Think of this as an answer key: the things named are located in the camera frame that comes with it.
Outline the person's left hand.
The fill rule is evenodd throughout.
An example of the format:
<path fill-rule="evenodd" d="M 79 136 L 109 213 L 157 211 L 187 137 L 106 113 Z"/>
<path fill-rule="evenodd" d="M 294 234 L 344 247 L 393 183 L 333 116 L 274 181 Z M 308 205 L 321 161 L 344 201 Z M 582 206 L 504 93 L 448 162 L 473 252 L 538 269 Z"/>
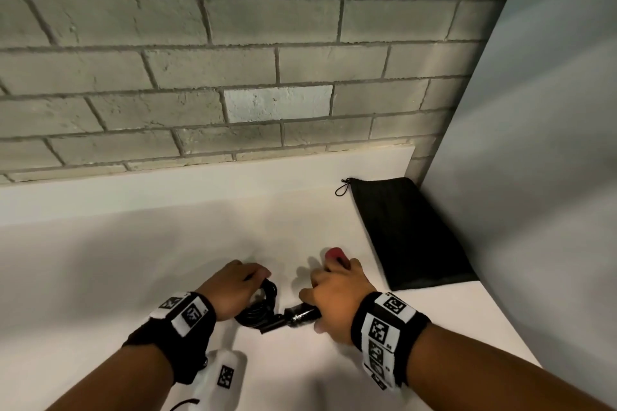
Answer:
<path fill-rule="evenodd" d="M 249 306 L 251 297 L 263 283 L 242 281 L 242 264 L 258 263 L 232 260 L 195 290 L 210 302 L 217 321 L 232 319 Z"/>

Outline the person's right hand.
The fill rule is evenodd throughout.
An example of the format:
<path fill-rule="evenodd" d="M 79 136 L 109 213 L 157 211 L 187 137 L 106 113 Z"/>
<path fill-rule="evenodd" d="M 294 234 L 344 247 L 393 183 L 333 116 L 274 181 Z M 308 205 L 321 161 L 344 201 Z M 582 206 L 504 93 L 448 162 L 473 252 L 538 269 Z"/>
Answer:
<path fill-rule="evenodd" d="M 299 299 L 316 306 L 319 320 L 329 325 L 329 336 L 342 345 L 352 345 L 352 323 L 361 302 L 376 291 L 366 277 L 358 259 L 349 259 L 351 269 L 346 270 L 337 262 L 325 261 L 323 268 L 314 269 L 310 275 L 311 288 L 299 291 Z"/>

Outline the black red-tipped handle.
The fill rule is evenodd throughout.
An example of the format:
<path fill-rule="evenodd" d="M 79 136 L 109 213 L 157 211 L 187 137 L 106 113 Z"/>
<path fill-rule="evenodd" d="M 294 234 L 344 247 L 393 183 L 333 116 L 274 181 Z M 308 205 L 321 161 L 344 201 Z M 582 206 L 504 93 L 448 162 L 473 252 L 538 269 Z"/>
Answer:
<path fill-rule="evenodd" d="M 325 261 L 337 262 L 346 270 L 351 269 L 351 263 L 340 247 L 328 249 L 324 255 Z M 290 328 L 303 327 L 304 325 L 314 323 L 321 318 L 321 313 L 316 306 L 307 303 L 300 303 L 297 306 L 288 307 L 283 310 L 283 318 L 285 325 Z"/>

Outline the person's left forearm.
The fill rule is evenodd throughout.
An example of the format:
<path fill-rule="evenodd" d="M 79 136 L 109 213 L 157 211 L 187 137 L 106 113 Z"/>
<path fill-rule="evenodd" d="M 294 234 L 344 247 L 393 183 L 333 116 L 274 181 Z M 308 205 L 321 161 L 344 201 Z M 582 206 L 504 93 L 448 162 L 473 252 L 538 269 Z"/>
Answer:
<path fill-rule="evenodd" d="M 167 328 L 136 331 L 46 411 L 160 411 L 175 383 L 165 353 L 177 341 Z"/>

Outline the person's right forearm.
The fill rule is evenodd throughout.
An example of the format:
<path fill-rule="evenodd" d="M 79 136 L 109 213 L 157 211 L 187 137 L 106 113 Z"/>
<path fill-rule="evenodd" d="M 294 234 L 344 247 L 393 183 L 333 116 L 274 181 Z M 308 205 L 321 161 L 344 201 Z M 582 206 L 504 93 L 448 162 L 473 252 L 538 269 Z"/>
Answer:
<path fill-rule="evenodd" d="M 434 324 L 415 341 L 406 376 L 433 411 L 617 411 L 533 363 Z"/>

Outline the black marker wristband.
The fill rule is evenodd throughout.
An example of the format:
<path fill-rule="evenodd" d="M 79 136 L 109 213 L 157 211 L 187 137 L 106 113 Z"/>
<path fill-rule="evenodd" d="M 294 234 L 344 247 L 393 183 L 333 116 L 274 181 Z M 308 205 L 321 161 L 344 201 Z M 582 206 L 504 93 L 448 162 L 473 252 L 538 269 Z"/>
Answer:
<path fill-rule="evenodd" d="M 366 374 L 382 391 L 407 386 L 412 348 L 431 324 L 428 316 L 390 292 L 372 292 L 360 303 L 351 326 Z"/>
<path fill-rule="evenodd" d="M 170 363 L 174 383 L 190 385 L 207 365 L 206 350 L 216 322 L 217 314 L 202 294 L 175 293 L 149 314 L 123 346 L 155 345 Z"/>

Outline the black drawstring pouch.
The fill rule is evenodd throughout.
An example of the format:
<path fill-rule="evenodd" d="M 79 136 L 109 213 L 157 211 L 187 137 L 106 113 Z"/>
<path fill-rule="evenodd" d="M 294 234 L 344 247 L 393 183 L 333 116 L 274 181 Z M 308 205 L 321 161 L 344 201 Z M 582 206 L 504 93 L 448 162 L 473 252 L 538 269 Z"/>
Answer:
<path fill-rule="evenodd" d="M 351 191 L 391 291 L 479 280 L 456 235 L 412 180 L 342 183 L 335 194 Z"/>

